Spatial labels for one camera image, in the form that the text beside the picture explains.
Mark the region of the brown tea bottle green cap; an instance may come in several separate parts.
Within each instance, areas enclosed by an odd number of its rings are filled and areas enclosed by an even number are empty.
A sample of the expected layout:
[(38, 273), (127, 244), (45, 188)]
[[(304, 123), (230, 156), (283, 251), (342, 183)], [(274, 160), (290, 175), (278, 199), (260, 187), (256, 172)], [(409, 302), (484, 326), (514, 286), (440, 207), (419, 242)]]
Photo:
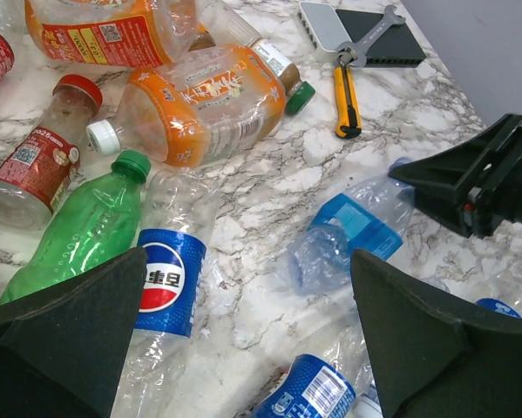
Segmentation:
[(199, 1), (199, 20), (217, 44), (251, 48), (280, 79), (287, 97), (285, 112), (299, 113), (314, 97), (315, 89), (302, 80), (298, 67), (224, 1)]

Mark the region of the blue label water bottle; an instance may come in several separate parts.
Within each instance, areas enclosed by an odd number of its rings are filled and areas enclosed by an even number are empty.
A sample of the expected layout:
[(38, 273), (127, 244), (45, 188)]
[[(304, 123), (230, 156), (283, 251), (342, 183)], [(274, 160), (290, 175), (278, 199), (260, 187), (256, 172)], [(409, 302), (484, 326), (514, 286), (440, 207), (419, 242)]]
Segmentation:
[(371, 381), (361, 323), (322, 328), (302, 342), (283, 380), (251, 415), (344, 417)]

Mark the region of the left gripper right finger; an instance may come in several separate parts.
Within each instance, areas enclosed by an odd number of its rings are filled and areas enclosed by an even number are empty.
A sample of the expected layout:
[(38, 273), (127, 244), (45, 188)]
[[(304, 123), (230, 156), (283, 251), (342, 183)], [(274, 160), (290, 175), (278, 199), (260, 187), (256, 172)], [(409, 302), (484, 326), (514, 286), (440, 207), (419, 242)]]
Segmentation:
[(522, 417), (522, 319), (363, 249), (351, 280), (383, 416)]

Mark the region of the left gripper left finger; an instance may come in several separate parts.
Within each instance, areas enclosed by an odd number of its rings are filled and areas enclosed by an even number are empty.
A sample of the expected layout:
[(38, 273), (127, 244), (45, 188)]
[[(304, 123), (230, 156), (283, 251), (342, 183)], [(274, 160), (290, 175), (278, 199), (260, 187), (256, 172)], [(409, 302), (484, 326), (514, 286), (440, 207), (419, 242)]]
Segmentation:
[(146, 275), (132, 248), (0, 306), (0, 417), (107, 417)]

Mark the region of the blue label crushed bottle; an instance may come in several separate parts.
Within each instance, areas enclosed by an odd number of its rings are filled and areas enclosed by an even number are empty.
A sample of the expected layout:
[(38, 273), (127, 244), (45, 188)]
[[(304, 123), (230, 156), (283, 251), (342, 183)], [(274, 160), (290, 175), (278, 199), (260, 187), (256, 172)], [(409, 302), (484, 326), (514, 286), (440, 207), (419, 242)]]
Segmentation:
[(301, 295), (332, 292), (349, 283), (356, 249), (387, 260), (403, 245), (414, 201), (415, 188), (387, 172), (344, 189), (288, 245), (288, 283)]

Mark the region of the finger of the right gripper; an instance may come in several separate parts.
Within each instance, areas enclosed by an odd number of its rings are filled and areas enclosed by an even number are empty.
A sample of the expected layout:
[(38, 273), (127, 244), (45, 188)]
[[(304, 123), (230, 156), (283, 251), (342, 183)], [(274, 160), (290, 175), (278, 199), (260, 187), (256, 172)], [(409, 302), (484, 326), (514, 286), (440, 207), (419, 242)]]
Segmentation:
[(506, 114), (474, 138), (390, 170), (415, 190), (415, 207), (469, 238), (522, 225), (522, 115)]

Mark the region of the crushed orange label bottle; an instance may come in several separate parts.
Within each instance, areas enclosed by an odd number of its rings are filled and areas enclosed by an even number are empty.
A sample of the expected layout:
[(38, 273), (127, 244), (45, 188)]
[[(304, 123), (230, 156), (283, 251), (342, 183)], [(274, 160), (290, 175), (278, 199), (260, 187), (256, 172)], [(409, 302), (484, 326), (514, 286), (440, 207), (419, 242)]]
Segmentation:
[(215, 45), (195, 1), (26, 1), (39, 50), (70, 63), (158, 67)]
[(87, 125), (109, 156), (133, 149), (175, 167), (199, 167), (250, 149), (280, 123), (285, 89), (251, 48), (224, 44), (134, 70), (111, 118)]

